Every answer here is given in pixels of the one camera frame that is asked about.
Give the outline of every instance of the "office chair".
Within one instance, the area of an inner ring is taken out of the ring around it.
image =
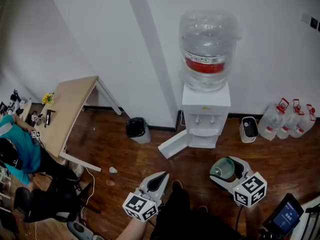
[[[80,218],[82,207],[100,213],[100,210],[81,201],[91,186],[90,183],[79,195],[77,195],[75,183],[64,178],[52,180],[47,191],[34,189],[30,192],[25,187],[19,187],[15,192],[13,209],[17,209],[24,215],[26,223],[49,218],[59,222],[70,222],[75,221],[77,216],[79,216],[79,221],[83,222]]]

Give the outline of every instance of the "teal shirt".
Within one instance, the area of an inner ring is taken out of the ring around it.
[[[1,135],[0,138],[8,139],[15,145],[19,159],[22,160],[22,169],[18,170],[6,163],[5,166],[19,181],[28,185],[30,183],[28,174],[35,172],[40,166],[40,146],[33,143],[28,132],[25,132],[15,124],[12,115],[5,115],[0,121],[0,127],[6,123],[11,123],[12,128],[7,133]]]

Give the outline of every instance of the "plastic water jug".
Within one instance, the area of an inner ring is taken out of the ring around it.
[[[311,104],[306,105],[307,112],[296,124],[296,126],[289,131],[290,136],[299,138],[309,131],[316,122],[316,109]]]
[[[179,44],[184,81],[191,89],[211,92],[227,82],[237,41],[238,20],[222,10],[192,10],[182,15]]]
[[[272,141],[277,131],[285,124],[285,110],[289,102],[282,98],[279,104],[270,103],[268,109],[259,121],[258,130],[262,137]]]
[[[288,138],[289,132],[296,127],[304,114],[305,113],[301,110],[299,99],[294,99],[293,104],[290,104],[285,111],[284,117],[286,122],[276,133],[278,138],[281,140]]]

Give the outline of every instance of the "person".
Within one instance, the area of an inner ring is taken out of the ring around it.
[[[262,225],[259,205],[245,208],[246,234],[240,235],[216,216],[210,215],[206,206],[190,211],[190,198],[179,180],[171,184],[172,193],[165,206],[158,213],[156,225],[150,240],[258,240]],[[133,218],[116,240],[141,240],[147,222]]]
[[[33,141],[30,133],[36,131],[17,115],[5,115],[0,121],[0,127],[10,124],[12,127],[1,132],[0,135],[0,161],[20,182],[27,185],[28,189],[38,189],[31,174],[46,173],[53,177],[64,177],[76,181],[83,172],[83,167],[76,167],[76,173],[57,163],[50,154],[38,143]],[[22,167],[17,168],[6,163],[3,157],[17,157],[22,161]]]

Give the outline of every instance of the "monitor screen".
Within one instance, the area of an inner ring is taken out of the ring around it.
[[[295,222],[299,219],[299,214],[290,202],[275,216],[273,222],[285,233],[288,233]]]

